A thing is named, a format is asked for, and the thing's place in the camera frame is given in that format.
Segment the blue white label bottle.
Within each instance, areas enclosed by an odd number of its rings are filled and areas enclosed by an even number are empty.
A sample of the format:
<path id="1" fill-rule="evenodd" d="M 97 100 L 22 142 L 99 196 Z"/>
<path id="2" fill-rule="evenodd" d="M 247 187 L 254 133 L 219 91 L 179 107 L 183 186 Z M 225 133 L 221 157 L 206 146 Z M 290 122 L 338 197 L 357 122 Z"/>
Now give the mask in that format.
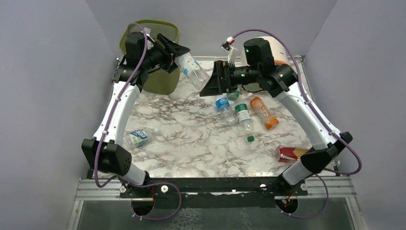
<path id="1" fill-rule="evenodd" d="M 194 87 L 201 91 L 210 79 L 210 76 L 190 53 L 175 58 L 180 72 L 191 81 Z"/>

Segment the blue label clear bottle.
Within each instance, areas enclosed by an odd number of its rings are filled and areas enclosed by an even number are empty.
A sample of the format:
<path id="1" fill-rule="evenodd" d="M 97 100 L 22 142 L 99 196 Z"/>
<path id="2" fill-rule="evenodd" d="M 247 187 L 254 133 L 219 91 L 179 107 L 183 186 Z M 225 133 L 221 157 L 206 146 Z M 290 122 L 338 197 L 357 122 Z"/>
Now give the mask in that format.
<path id="1" fill-rule="evenodd" d="M 227 122 L 229 125 L 237 123 L 235 112 L 226 97 L 217 97 L 215 106 L 223 121 Z"/>

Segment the green white label bottle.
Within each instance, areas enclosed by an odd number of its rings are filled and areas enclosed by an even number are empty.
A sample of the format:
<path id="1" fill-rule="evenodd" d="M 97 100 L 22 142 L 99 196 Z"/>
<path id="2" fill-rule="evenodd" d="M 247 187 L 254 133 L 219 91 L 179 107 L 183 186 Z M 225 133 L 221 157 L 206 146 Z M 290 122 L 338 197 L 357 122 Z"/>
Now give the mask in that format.
<path id="1" fill-rule="evenodd" d="M 254 126 L 248 111 L 248 106 L 245 103 L 238 103 L 235 106 L 235 113 L 238 118 L 238 123 L 242 128 L 244 135 L 248 142 L 253 142 L 254 138 Z"/>

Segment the dark green label bottle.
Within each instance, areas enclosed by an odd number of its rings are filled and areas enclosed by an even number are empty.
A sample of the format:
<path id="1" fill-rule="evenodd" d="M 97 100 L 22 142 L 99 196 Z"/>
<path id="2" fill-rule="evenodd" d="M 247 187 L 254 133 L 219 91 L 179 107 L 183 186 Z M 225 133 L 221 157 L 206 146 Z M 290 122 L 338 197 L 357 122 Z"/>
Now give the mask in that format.
<path id="1" fill-rule="evenodd" d="M 161 134 L 158 128 L 140 128 L 124 135 L 123 146 L 128 149 L 135 149 L 155 140 Z"/>

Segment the green tinted bottle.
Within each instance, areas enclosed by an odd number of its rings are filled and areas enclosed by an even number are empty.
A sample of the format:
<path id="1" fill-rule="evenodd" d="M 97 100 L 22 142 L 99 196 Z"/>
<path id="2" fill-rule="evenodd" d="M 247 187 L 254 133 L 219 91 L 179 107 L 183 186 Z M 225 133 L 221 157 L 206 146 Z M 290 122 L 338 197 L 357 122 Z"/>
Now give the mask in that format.
<path id="1" fill-rule="evenodd" d="M 239 99 L 240 96 L 240 89 L 237 88 L 234 92 L 229 92 L 226 94 L 226 98 L 229 101 L 237 101 Z"/>

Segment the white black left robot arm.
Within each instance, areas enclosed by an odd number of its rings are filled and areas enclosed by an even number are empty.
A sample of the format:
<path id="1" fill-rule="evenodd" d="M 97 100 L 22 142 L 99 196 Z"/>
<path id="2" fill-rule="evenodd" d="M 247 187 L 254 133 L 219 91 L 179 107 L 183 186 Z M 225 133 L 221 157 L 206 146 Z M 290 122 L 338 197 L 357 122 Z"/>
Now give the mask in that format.
<path id="1" fill-rule="evenodd" d="M 84 139 L 81 149 L 95 173 L 112 173 L 135 186 L 145 185 L 148 174 L 132 164 L 132 155 L 123 147 L 125 127 L 151 72 L 168 73 L 178 68 L 175 59 L 189 53 L 162 34 L 151 38 L 143 32 L 133 32 L 125 39 L 125 55 L 115 72 L 113 91 L 104 118 L 90 139 Z"/>

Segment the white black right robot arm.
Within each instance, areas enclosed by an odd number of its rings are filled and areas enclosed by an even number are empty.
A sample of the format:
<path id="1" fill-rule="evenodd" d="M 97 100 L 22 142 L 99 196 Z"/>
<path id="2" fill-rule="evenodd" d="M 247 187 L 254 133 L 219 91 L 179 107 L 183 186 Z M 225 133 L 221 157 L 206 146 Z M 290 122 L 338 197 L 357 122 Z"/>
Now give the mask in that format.
<path id="1" fill-rule="evenodd" d="M 215 61 L 213 73 L 199 95 L 214 96 L 236 90 L 238 85 L 258 83 L 293 115 L 311 142 L 311 149 L 277 177 L 276 189 L 292 191 L 304 178 L 320 173 L 353 140 L 341 132 L 310 101 L 297 73 L 287 64 L 276 65 L 269 42 L 253 38 L 244 43 L 247 65 L 235 67 Z"/>

